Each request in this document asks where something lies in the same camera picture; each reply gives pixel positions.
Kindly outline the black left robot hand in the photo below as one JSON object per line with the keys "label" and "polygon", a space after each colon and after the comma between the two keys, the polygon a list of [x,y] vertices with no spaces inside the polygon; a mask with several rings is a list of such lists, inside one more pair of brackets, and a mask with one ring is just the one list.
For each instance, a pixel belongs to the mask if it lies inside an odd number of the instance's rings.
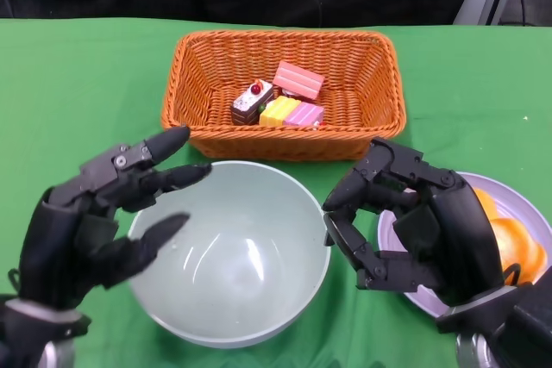
{"label": "black left robot hand", "polygon": [[151,207],[159,196],[210,174],[209,164],[155,168],[190,133],[180,126],[133,146],[118,144],[82,164],[77,176],[47,189],[23,242],[18,296],[51,309],[75,309],[92,288],[109,289],[146,270],[189,214],[169,215],[139,239],[117,238],[115,215],[119,209],[136,213]]}

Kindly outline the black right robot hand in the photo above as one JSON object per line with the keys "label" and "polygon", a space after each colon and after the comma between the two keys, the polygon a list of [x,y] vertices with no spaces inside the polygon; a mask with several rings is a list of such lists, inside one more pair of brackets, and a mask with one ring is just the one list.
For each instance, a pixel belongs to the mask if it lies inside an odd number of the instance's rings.
{"label": "black right robot hand", "polygon": [[[354,226],[358,210],[390,211],[403,251],[377,251]],[[357,274],[360,290],[415,292],[425,286],[454,307],[505,283],[498,242],[473,188],[423,153],[374,139],[323,203],[326,243]]]}

